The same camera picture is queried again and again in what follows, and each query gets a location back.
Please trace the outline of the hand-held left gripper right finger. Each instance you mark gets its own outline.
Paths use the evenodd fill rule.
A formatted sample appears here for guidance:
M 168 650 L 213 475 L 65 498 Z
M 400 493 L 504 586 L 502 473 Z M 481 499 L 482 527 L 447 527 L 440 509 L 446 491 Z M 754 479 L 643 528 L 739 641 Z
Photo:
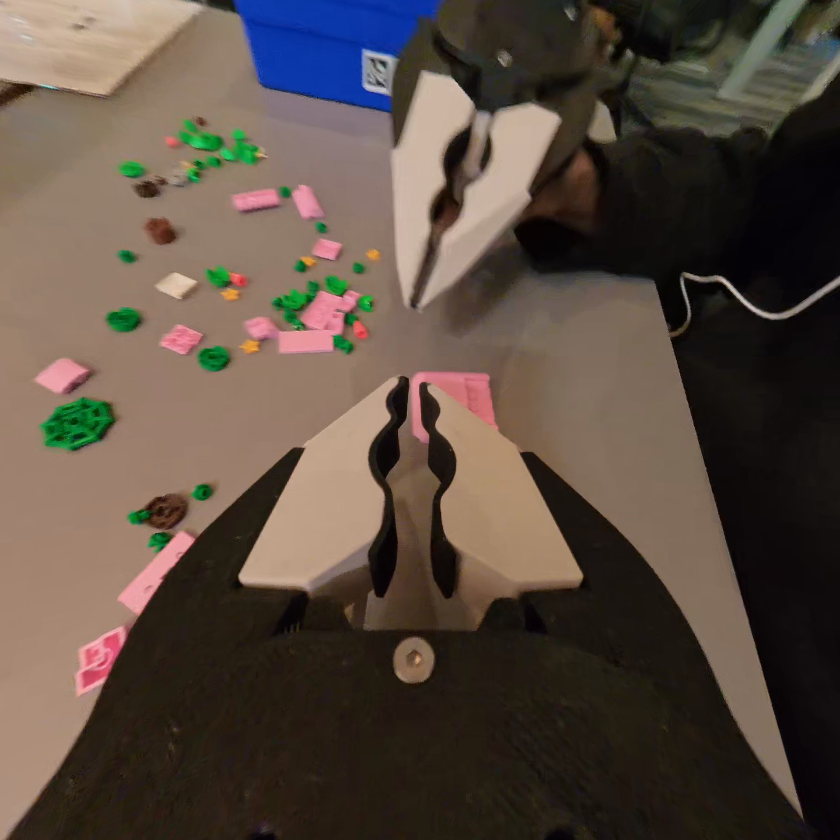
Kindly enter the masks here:
M 427 463 L 438 481 L 429 559 L 445 599 L 488 608 L 584 579 L 520 449 L 434 384 L 419 386 Z

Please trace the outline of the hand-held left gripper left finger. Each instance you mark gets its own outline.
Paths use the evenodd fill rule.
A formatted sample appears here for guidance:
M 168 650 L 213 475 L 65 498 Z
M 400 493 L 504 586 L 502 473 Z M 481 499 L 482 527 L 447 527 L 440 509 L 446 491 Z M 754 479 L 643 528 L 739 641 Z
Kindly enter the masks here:
M 396 567 L 389 472 L 408 380 L 387 380 L 304 444 L 238 579 L 314 597 L 383 596 Z

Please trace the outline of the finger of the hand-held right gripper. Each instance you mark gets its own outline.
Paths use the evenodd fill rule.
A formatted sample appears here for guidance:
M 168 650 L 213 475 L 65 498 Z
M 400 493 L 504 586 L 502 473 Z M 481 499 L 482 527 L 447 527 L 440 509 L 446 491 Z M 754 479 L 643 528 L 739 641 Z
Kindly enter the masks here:
M 449 145 L 470 127 L 475 108 L 450 76 L 419 73 L 399 141 L 392 151 L 395 267 L 406 307 L 418 307 L 431 213 L 445 189 Z
M 431 269 L 413 307 L 422 310 L 487 255 L 531 201 L 531 186 L 562 124 L 536 103 L 496 112 L 489 123 L 490 160 L 464 190 L 456 220 L 440 235 Z

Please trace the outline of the pink square brick base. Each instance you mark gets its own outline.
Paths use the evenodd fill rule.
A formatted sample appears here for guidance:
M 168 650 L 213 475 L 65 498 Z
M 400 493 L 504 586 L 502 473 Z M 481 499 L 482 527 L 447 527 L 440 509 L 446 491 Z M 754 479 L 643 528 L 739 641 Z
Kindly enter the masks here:
M 435 385 L 485 423 L 498 429 L 491 398 L 490 377 L 487 373 L 419 371 L 411 379 L 409 407 L 411 409 L 412 433 L 421 443 L 427 444 L 428 442 L 420 401 L 420 386 L 424 383 Z

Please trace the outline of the pink plate with holes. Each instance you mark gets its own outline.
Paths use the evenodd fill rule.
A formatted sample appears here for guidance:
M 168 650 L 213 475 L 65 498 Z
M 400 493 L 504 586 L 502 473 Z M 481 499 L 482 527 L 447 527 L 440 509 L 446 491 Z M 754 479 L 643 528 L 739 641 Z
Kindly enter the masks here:
M 331 313 L 341 310 L 342 296 L 321 290 L 315 298 L 306 306 L 299 316 L 299 320 L 308 330 L 325 330 Z

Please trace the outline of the person's right forearm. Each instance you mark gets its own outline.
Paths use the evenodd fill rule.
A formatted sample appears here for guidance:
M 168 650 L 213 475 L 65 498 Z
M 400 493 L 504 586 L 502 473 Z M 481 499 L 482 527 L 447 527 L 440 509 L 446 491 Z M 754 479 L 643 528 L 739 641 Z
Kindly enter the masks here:
M 649 129 L 586 143 L 600 174 L 593 234 L 534 217 L 515 227 L 541 270 L 670 280 L 768 274 L 808 296 L 838 277 L 839 80 L 769 136 L 740 129 Z

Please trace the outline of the person's right hand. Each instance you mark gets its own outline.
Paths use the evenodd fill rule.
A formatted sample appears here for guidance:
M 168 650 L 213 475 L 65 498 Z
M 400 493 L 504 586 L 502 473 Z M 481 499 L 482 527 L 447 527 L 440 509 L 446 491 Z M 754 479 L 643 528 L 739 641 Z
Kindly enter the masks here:
M 580 149 L 568 165 L 536 195 L 534 217 L 549 219 L 578 234 L 594 233 L 599 216 L 601 180 L 595 161 Z

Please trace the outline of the dark brown round plate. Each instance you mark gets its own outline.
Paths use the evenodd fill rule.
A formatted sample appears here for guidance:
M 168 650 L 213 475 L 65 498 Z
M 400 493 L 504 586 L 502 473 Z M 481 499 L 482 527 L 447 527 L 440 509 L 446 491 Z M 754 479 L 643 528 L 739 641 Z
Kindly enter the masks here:
M 144 523 L 158 531 L 169 531 L 186 516 L 188 499 L 177 493 L 167 493 L 152 498 L 141 510 L 148 515 Z

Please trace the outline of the blue plastic bin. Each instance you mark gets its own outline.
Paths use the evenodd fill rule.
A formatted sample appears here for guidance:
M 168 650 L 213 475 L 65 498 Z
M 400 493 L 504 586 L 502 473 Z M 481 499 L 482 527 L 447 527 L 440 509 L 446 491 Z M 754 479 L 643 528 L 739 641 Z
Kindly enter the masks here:
M 438 1 L 236 1 L 268 89 L 389 112 L 398 57 Z

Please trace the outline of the pink flat rectangular tile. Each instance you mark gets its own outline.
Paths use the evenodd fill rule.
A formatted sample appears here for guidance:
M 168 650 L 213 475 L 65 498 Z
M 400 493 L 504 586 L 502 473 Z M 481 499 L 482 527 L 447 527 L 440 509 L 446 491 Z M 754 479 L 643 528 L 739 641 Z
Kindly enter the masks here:
M 335 350 L 334 335 L 326 330 L 280 331 L 276 338 L 280 354 L 320 354 Z

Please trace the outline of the pink corner panel brick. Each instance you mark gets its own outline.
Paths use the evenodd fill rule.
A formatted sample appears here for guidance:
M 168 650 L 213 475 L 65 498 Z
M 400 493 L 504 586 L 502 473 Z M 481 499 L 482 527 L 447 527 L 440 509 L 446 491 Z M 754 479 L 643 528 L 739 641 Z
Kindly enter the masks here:
M 79 648 L 78 669 L 74 676 L 76 697 L 103 686 L 128 634 L 127 626 L 118 626 Z

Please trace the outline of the green octagonal web piece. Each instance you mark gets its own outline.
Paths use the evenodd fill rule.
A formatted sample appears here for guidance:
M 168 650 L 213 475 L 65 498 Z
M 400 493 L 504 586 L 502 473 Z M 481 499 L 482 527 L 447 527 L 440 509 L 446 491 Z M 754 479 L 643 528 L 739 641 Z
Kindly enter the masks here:
M 101 441 L 114 422 L 110 402 L 81 397 L 58 406 L 40 430 L 46 447 L 74 452 Z

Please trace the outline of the person's black clothing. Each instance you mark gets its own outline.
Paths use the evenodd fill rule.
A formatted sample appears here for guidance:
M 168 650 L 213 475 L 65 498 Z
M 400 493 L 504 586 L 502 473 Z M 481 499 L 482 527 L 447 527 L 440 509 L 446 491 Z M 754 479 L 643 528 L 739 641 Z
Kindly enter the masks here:
M 712 493 L 805 820 L 838 838 L 838 292 L 771 321 L 687 291 L 674 349 Z

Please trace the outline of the pink curved slope tile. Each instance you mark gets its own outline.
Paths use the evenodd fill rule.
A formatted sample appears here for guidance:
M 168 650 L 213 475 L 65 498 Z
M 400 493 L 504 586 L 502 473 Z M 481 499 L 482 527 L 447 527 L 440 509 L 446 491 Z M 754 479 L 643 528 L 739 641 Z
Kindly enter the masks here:
M 34 383 L 57 395 L 67 395 L 87 382 L 93 370 L 69 358 L 48 365 L 34 378 Z

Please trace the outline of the printed paper sheet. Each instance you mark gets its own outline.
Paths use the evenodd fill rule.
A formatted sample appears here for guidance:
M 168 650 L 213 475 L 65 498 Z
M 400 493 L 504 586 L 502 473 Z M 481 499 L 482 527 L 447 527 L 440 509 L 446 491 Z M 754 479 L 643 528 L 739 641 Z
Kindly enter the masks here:
M 2 1 L 2 82 L 105 98 L 206 5 L 181 1 Z

